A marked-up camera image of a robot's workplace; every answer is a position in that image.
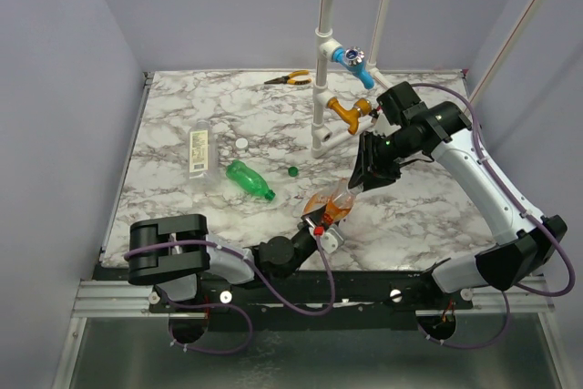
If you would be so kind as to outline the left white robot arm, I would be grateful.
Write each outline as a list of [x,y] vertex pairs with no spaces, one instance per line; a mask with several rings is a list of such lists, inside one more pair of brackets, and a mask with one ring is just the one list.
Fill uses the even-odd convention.
[[157,286],[183,312],[195,310],[202,290],[197,275],[208,272],[235,286],[291,277],[315,252],[332,253],[334,227],[302,218],[290,238],[275,236],[252,247],[237,248],[209,232],[200,214],[141,220],[130,226],[128,283]]

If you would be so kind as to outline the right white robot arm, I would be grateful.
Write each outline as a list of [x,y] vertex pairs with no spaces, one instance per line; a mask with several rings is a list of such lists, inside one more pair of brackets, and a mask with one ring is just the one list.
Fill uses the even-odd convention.
[[473,201],[494,237],[492,248],[447,259],[426,272],[419,286],[421,302],[442,307],[452,293],[491,286],[506,291],[542,267],[560,245],[567,225],[534,207],[487,156],[479,135],[460,108],[446,101],[428,107],[419,100],[380,97],[382,114],[398,129],[391,135],[365,131],[349,189],[363,191],[395,183],[411,157],[421,152],[443,166]]

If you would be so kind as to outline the orange label tea bottle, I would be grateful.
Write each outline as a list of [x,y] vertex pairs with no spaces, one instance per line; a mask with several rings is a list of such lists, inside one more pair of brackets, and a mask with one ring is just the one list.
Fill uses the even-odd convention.
[[347,178],[342,178],[316,192],[304,206],[302,215],[312,215],[315,223],[326,227],[344,219],[363,191],[362,184],[350,189],[348,183]]

